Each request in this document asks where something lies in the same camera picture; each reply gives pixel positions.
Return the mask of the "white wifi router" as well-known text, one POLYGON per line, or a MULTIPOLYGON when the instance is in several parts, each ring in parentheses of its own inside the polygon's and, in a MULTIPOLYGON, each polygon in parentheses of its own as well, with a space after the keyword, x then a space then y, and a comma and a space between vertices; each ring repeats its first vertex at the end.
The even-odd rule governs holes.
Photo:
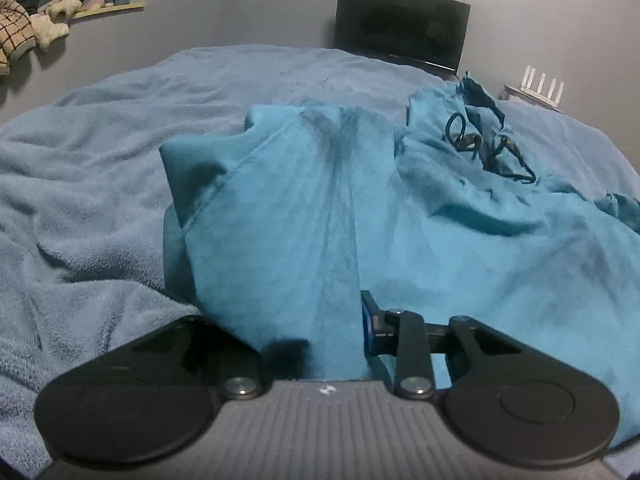
POLYGON ((565 82, 538 72, 534 66, 527 65, 520 83, 520 91, 537 104, 558 110, 562 100, 565 82))

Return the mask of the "blue fleece bed blanket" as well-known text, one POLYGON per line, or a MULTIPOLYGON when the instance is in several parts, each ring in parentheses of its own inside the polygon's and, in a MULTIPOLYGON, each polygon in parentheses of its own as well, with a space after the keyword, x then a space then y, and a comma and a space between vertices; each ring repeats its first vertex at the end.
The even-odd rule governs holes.
MULTIPOLYGON (((351 105, 404 122, 416 92, 464 78, 471 77, 445 82, 335 50, 201 48, 74 90, 3 125, 1 455, 8 465, 34 478, 50 463, 32 414, 47 382, 176 318, 204 314, 165 285, 172 195, 160 150, 167 141, 235 136, 256 105, 351 105)), ((483 91, 514 114, 526 148, 553 171, 589 193, 639 201, 638 174, 600 130, 483 91)))

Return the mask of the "teal tie-dye hooded jacket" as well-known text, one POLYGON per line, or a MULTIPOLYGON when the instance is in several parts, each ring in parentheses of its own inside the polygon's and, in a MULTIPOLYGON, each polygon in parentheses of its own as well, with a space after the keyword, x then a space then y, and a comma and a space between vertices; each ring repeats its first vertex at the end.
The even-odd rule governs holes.
POLYGON ((282 374, 377 375, 360 295, 428 322, 467 315, 584 370, 639 432, 639 202, 589 193, 526 148, 471 78, 404 122, 351 105, 256 105, 235 136, 160 156, 165 285, 282 374))

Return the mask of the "black flat monitor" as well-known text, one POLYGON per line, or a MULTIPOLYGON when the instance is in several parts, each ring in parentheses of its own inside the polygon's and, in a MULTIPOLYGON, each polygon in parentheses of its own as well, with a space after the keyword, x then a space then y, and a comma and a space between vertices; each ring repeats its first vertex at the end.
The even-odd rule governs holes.
POLYGON ((337 0, 333 47, 455 73, 470 13, 457 0, 337 0))

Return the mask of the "wooden window sill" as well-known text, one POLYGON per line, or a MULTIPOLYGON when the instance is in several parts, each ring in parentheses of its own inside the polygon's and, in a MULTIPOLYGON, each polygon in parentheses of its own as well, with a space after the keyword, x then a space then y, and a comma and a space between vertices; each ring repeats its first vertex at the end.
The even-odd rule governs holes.
POLYGON ((118 6, 116 6, 116 4, 110 4, 109 6, 102 6, 102 8, 99 8, 99 9, 76 12, 70 18, 70 21, 72 22, 72 21, 88 20, 89 18, 97 18, 98 16, 108 15, 108 14, 119 14, 119 13, 143 11, 145 9, 145 5, 146 5, 145 1, 119 4, 118 6))

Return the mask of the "beige checkered garment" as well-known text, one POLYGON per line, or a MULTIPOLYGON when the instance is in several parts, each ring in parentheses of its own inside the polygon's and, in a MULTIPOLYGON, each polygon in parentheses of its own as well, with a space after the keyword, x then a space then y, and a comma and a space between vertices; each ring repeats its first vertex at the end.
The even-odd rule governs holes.
POLYGON ((1 0, 1 77, 9 76, 11 65, 36 46, 29 14, 17 0, 1 0))

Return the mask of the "cream fuzzy garment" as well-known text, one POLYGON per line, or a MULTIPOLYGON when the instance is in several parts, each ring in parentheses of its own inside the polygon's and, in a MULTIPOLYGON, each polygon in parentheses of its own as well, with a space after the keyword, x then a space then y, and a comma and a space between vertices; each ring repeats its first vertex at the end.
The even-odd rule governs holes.
POLYGON ((42 52, 47 52, 51 44, 70 33, 68 21, 80 7, 80 0, 51 0, 29 17, 37 47, 42 52))

